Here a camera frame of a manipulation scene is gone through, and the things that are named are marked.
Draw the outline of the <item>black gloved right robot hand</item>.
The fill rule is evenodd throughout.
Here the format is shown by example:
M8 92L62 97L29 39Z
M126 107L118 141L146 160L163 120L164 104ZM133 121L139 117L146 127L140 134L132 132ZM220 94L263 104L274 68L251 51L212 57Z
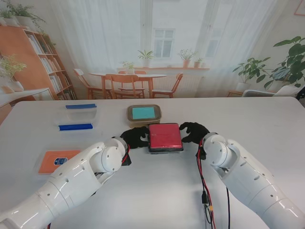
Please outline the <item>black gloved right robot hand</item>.
M182 131L184 129L186 129L188 136L182 138L183 143L199 144L210 133L205 126L196 122L184 122L179 126L179 130Z

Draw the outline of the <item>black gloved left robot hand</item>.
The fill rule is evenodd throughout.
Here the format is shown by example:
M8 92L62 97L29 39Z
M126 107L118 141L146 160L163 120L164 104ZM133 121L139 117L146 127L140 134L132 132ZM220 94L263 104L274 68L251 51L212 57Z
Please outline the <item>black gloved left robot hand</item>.
M148 141L142 140L145 139L149 133L149 129L145 126L135 127L123 132L120 138L126 142L130 149L143 148L148 147L149 145Z

